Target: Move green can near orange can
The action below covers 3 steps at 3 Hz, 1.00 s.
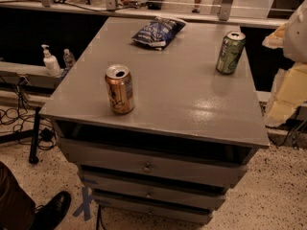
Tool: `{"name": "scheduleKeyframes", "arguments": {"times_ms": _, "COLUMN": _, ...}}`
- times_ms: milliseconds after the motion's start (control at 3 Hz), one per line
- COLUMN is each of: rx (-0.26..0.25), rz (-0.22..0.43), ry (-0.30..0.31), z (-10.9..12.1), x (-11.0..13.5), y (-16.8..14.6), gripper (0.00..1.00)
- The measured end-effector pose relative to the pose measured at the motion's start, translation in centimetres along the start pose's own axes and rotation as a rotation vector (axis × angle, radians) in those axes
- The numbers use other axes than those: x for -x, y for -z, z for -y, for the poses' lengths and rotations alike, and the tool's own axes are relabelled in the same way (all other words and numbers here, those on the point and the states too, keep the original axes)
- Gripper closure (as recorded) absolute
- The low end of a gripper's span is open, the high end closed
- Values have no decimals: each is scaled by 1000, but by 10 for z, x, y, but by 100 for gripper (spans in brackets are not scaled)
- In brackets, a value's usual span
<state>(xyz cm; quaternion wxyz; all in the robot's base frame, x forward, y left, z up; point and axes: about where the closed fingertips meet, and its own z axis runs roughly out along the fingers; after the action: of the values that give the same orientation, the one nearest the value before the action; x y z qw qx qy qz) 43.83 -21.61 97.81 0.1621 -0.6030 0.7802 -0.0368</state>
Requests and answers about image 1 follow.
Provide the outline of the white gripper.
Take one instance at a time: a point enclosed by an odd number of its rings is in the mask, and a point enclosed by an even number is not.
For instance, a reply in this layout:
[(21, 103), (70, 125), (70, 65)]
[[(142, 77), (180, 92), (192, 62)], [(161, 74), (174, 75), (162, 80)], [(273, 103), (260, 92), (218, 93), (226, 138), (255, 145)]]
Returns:
[[(287, 24), (282, 24), (266, 36), (262, 45), (270, 49), (282, 48), (286, 26)], [(279, 127), (284, 124), (306, 100), (307, 65), (296, 62), (289, 70), (279, 69), (265, 109), (265, 125)]]

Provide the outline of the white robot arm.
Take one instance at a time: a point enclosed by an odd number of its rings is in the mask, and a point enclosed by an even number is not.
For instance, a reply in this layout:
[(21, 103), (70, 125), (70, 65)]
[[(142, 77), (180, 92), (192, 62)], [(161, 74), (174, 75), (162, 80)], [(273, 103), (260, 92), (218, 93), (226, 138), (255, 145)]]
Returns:
[(281, 48), (283, 56), (294, 62), (289, 70), (277, 71), (265, 109), (265, 125), (279, 127), (307, 101), (307, 0), (287, 23), (266, 36), (262, 45), (271, 49)]

